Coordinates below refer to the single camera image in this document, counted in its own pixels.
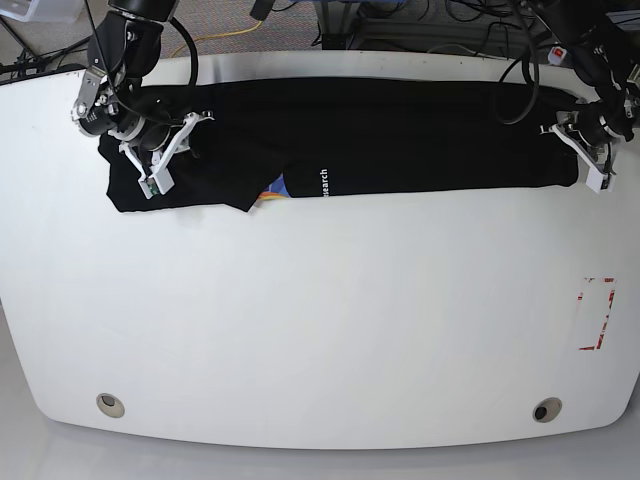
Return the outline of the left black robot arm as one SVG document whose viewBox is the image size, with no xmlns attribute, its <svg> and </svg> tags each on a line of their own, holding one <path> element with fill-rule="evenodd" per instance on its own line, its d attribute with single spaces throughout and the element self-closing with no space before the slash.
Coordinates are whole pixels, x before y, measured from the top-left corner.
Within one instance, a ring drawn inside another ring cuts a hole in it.
<svg viewBox="0 0 640 480">
<path fill-rule="evenodd" d="M 639 47 L 609 18 L 601 1 L 509 1 L 507 5 L 526 34 L 527 46 L 513 64 L 522 67 L 531 97 L 513 118 L 503 117 L 494 100 L 496 120 L 515 125 L 543 97 L 537 47 L 551 36 L 598 100 L 563 107 L 561 119 L 547 131 L 573 149 L 591 174 L 603 181 L 613 178 L 614 146 L 631 141 L 639 127 Z"/>
</svg>

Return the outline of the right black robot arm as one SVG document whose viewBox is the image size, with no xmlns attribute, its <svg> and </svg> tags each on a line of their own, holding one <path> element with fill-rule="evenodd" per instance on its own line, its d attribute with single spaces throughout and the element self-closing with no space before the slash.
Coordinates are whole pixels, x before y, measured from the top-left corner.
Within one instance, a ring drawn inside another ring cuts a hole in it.
<svg viewBox="0 0 640 480">
<path fill-rule="evenodd" d="M 111 1 L 104 20 L 91 26 L 89 66 L 71 111 L 87 136 L 107 134 L 139 172 L 138 183 L 151 198 L 167 193 L 174 180 L 168 166 L 191 148 L 196 125 L 211 120 L 195 109 L 199 59 L 194 39 L 174 17 L 175 1 Z M 159 61 L 164 25 L 183 38 L 190 54 L 187 84 L 173 97 L 153 96 L 142 80 Z"/>
</svg>

